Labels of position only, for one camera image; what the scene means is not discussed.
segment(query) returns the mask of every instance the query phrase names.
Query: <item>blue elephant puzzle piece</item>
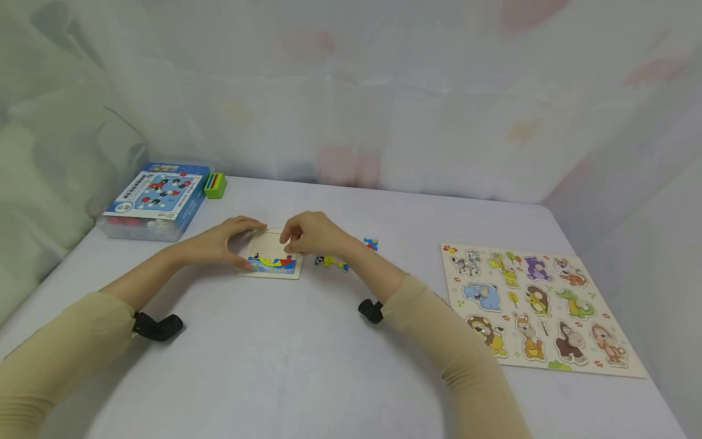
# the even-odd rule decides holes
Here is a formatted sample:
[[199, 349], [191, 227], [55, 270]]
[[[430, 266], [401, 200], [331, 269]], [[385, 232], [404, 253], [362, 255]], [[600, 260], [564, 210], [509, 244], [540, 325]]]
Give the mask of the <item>blue elephant puzzle piece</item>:
[[471, 282], [463, 287], [463, 296], [477, 301], [480, 308], [485, 311], [501, 311], [497, 285]]

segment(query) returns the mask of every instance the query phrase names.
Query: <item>plastic container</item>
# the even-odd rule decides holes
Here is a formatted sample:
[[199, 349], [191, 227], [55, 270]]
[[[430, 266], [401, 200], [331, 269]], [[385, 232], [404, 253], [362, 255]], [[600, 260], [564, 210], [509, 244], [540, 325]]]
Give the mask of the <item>plastic container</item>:
[[111, 238], [178, 241], [205, 198], [209, 174], [207, 166], [149, 163], [96, 225]]

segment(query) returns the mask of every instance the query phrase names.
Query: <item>animal peg puzzle board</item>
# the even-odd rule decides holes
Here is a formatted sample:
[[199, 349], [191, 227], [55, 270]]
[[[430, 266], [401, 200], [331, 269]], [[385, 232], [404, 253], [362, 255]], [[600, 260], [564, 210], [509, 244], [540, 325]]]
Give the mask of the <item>animal peg puzzle board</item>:
[[503, 365], [646, 378], [577, 256], [442, 244], [451, 307]]

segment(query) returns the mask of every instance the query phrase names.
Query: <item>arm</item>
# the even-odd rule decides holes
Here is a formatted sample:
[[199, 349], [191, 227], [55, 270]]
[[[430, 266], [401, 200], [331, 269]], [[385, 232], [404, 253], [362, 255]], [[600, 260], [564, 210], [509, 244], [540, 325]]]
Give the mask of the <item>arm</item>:
[[34, 438], [48, 413], [92, 374], [120, 356], [131, 341], [134, 312], [178, 270], [193, 263], [230, 263], [250, 269], [227, 241], [265, 228], [230, 218], [142, 262], [101, 291], [66, 308], [0, 362], [0, 439]]
[[384, 304], [385, 321], [434, 362], [451, 394], [458, 437], [531, 437], [495, 357], [430, 288], [365, 247], [322, 212], [291, 218], [281, 242], [288, 238], [286, 251], [342, 258]]

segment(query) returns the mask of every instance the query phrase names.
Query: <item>black wrist strap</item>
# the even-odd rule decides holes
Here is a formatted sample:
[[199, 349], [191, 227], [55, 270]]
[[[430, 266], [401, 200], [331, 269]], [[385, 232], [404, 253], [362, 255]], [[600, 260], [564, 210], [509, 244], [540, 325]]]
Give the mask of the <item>black wrist strap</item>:
[[376, 302], [376, 304], [373, 305], [373, 301], [371, 299], [366, 299], [362, 301], [360, 305], [358, 305], [358, 312], [363, 314], [363, 316], [368, 319], [370, 323], [377, 325], [383, 320], [383, 313], [380, 311], [382, 307], [382, 303]]
[[132, 331], [149, 340], [166, 341], [180, 332], [183, 321], [175, 314], [171, 314], [160, 322], [155, 321], [144, 313], [134, 314]]

